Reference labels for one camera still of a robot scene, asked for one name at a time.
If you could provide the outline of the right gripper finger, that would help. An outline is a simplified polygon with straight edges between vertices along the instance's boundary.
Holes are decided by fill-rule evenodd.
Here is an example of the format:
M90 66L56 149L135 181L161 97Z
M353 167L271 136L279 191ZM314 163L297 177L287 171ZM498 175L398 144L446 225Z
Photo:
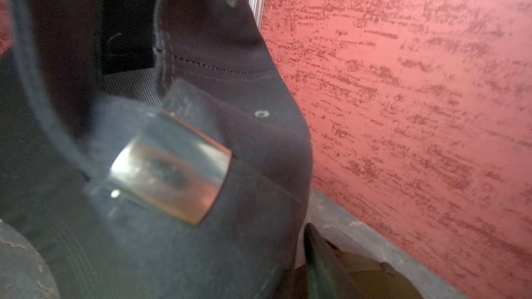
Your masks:
M317 228L307 223L303 232L309 298L361 298L333 250Z

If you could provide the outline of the dark brown cap back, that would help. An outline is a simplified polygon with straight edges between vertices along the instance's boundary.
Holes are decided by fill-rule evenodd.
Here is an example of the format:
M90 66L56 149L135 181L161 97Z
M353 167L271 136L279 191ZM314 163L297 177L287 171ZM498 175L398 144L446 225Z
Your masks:
M387 262L339 250L331 246L337 261L349 277L352 287L346 289L348 298L422 298L412 282ZM325 289L311 293L307 285L306 266L295 271L292 298L343 298L342 292Z

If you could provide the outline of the dark grey cap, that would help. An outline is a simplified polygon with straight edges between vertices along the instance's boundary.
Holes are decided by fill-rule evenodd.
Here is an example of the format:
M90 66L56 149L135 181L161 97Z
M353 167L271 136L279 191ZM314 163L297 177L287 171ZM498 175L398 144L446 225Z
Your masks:
M287 298L307 123L248 0L7 0L1 219L58 298Z

